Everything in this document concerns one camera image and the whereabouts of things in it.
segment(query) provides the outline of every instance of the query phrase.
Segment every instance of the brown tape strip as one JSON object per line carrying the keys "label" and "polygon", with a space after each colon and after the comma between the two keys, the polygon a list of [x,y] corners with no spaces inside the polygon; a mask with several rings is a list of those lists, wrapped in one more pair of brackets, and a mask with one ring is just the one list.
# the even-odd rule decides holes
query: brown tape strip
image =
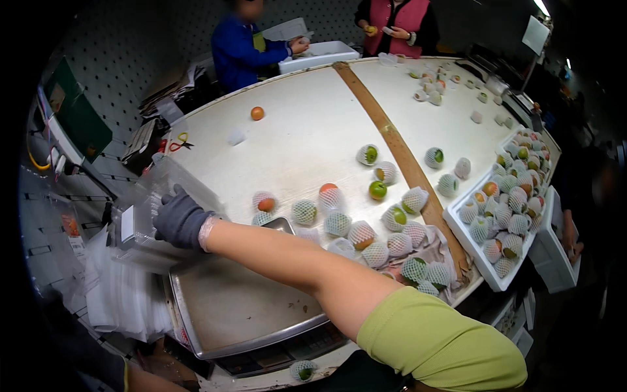
{"label": "brown tape strip", "polygon": [[455,262],[455,270],[457,272],[458,280],[462,281],[463,277],[461,271],[468,271],[466,253],[464,252],[464,249],[462,249],[460,242],[457,238],[455,238],[455,235],[444,221],[444,218],[442,217],[442,205],[435,196],[435,192],[433,191],[429,180],[424,175],[423,170],[420,168],[420,165],[416,161],[414,154],[411,153],[409,147],[407,147],[407,144],[405,144],[405,141],[401,137],[401,134],[398,130],[396,130],[394,124],[392,124],[390,119],[387,117],[386,113],[379,105],[379,102],[374,99],[372,94],[370,94],[370,91],[368,91],[366,86],[364,86],[357,75],[355,75],[355,73],[350,69],[350,65],[348,65],[348,63],[344,63],[343,61],[338,61],[333,64],[333,68],[340,75],[355,97],[357,97],[359,103],[361,103],[364,107],[364,110],[368,113],[368,116],[370,116],[370,119],[374,122],[374,125],[383,136],[383,139],[386,141],[388,148],[392,152],[401,173],[405,177],[405,181],[407,181],[407,185],[410,188],[420,186],[427,190],[431,195],[429,201],[422,210],[424,222],[428,225],[437,226],[446,237],[448,247],[451,250],[451,256],[453,256],[453,261]]}

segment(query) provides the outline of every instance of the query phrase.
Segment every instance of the table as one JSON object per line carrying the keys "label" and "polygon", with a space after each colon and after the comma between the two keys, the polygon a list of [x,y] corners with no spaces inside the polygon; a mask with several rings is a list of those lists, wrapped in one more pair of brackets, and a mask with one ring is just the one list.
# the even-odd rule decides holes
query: table
{"label": "table", "polygon": [[[495,149],[511,131],[493,120],[498,113],[507,114],[488,94],[488,102],[477,99],[479,90],[464,84],[447,90],[442,106],[417,102],[413,93],[419,88],[408,76],[408,67],[433,66],[452,61],[447,58],[408,60],[396,68],[386,68],[377,59],[350,61],[354,73],[370,90],[388,117],[397,127],[408,147],[423,162],[427,149],[440,147],[445,153],[443,169],[435,171],[421,165],[432,186],[440,176],[452,172],[460,157],[472,163],[470,177],[461,181],[460,193],[492,165]],[[465,81],[472,75],[453,66],[450,72]],[[255,106],[264,108],[260,121],[250,118]],[[482,124],[470,120],[473,110],[483,114]],[[191,150],[180,149],[171,157],[214,191],[225,205],[225,212],[234,222],[250,224],[254,213],[251,199],[256,191],[270,191],[279,200],[275,216],[290,216],[294,201],[308,198],[317,202],[318,188],[335,183],[347,199],[347,214],[353,221],[366,220],[380,239],[390,233],[380,217],[385,210],[409,189],[403,178],[388,189],[383,201],[374,201],[367,194],[374,180],[372,167],[355,160],[364,144],[379,147],[380,159],[394,161],[365,110],[330,66],[321,66],[258,83],[219,98],[186,115],[185,124],[175,126],[173,134],[185,128],[189,132]],[[229,146],[227,139],[233,130],[243,131],[247,139]],[[438,197],[445,208],[453,198]],[[423,222],[420,216],[413,217]],[[332,240],[322,232],[322,217],[318,228],[321,245]],[[482,282],[477,270],[471,270],[470,283],[456,293],[459,304]],[[317,377],[326,376],[339,366],[357,346],[354,343],[336,349],[316,361],[321,370]],[[272,386],[295,383],[288,371],[232,380],[216,369],[211,380],[203,381],[205,390],[261,391]]]}

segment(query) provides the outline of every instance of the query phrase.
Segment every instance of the person in blue jacket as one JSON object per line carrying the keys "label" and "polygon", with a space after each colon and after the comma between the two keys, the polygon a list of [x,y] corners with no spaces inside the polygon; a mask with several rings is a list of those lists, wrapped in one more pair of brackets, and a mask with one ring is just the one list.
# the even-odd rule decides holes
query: person in blue jacket
{"label": "person in blue jacket", "polygon": [[232,0],[234,12],[225,17],[211,37],[218,80],[227,93],[259,81],[264,67],[309,48],[301,37],[291,41],[264,39],[255,21],[263,12],[263,0]]}

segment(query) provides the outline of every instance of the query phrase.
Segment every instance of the ceiling light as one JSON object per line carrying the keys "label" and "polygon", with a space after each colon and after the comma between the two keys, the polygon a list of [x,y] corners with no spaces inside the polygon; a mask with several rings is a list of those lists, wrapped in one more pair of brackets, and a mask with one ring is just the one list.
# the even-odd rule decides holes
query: ceiling light
{"label": "ceiling light", "polygon": [[536,6],[538,6],[538,8],[540,9],[540,11],[542,11],[543,14],[545,14],[546,16],[550,16],[549,11],[544,6],[544,3],[542,2],[542,0],[534,0],[534,3]]}

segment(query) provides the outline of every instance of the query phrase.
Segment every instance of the lime green shirt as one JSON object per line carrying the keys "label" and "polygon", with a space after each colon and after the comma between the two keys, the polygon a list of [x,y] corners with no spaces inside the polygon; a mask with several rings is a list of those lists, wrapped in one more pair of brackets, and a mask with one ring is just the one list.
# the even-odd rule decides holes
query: lime green shirt
{"label": "lime green shirt", "polygon": [[445,391],[498,391],[525,383],[525,359],[493,327],[404,287],[366,318],[357,344],[397,373]]}

